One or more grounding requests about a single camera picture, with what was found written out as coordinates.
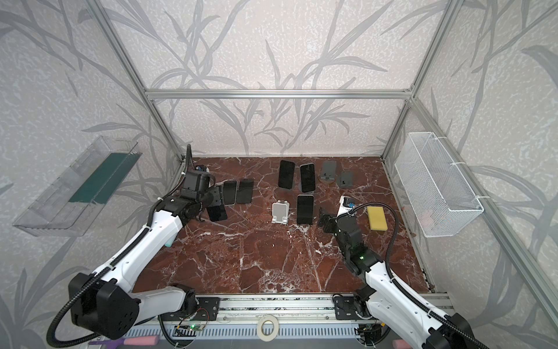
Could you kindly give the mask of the white phone stand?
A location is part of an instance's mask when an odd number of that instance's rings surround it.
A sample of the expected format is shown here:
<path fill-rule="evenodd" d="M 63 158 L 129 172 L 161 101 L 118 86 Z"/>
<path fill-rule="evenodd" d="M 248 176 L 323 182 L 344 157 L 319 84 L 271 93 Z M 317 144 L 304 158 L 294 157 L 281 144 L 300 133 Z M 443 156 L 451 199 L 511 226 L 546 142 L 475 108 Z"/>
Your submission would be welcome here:
<path fill-rule="evenodd" d="M 289 222 L 290 203 L 287 201 L 278 201 L 272 205 L 272 223 L 287 225 Z"/>

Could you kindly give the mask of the wood ring grey stand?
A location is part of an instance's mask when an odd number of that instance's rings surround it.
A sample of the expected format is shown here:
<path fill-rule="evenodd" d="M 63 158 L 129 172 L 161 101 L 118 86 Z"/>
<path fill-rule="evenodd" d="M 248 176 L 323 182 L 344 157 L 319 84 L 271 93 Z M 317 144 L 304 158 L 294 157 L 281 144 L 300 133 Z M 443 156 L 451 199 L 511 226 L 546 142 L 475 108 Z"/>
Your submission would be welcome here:
<path fill-rule="evenodd" d="M 334 183 L 337 178 L 337 161 L 324 161 L 318 178 L 324 184 Z"/>

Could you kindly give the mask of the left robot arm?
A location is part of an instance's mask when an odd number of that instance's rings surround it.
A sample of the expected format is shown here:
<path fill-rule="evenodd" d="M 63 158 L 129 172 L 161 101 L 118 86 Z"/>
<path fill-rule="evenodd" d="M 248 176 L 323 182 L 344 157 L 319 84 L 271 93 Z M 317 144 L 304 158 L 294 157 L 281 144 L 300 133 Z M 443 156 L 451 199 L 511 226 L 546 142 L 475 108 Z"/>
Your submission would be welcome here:
<path fill-rule="evenodd" d="M 208 170 L 186 170 L 176 189 L 158 199 L 148 220 L 113 257 L 89 275 L 78 273 L 68 285 L 69 301 L 53 318 L 47 344 L 68 348 L 98 336 L 117 340 L 135 325 L 162 314 L 194 316 L 196 292 L 188 286 L 133 291 L 139 275 L 166 244 L 202 211 L 222 202 L 222 192 Z"/>

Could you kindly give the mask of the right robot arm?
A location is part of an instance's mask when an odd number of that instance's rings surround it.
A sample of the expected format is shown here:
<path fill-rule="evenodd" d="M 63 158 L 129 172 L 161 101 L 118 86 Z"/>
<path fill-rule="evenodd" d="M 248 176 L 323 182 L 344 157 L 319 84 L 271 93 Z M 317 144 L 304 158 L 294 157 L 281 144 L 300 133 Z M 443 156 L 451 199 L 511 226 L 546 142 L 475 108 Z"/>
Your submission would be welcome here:
<path fill-rule="evenodd" d="M 361 303 L 358 313 L 386 324 L 412 348 L 486 348 L 463 316 L 449 316 L 392 271 L 389 256 L 399 234 L 399 219 L 391 207 L 384 204 L 383 208 L 395 218 L 385 258 L 363 242 L 356 219 L 357 207 L 340 206 L 337 216 L 321 212 L 318 221 L 325 233 L 335 237 L 347 269 L 366 285 L 358 290 Z"/>

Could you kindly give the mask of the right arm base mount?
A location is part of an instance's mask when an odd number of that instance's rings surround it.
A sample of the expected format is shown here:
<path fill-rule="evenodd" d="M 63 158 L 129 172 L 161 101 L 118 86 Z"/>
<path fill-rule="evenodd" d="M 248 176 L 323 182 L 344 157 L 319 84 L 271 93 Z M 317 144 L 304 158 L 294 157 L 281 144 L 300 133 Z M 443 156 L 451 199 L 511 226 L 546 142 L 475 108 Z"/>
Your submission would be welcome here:
<path fill-rule="evenodd" d="M 369 320 L 372 315 L 363 308 L 364 303 L 357 301 L 353 296 L 333 294 L 334 313 L 336 320 Z"/>

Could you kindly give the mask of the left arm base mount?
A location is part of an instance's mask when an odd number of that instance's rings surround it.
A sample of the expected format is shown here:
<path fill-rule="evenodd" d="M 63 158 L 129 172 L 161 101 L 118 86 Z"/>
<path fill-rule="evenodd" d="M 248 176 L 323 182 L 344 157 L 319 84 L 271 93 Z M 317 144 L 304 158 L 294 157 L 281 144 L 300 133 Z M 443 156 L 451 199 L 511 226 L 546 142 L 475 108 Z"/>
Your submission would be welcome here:
<path fill-rule="evenodd" d="M 221 299 L 218 297 L 188 298 L 174 318 L 187 321 L 216 321 Z"/>

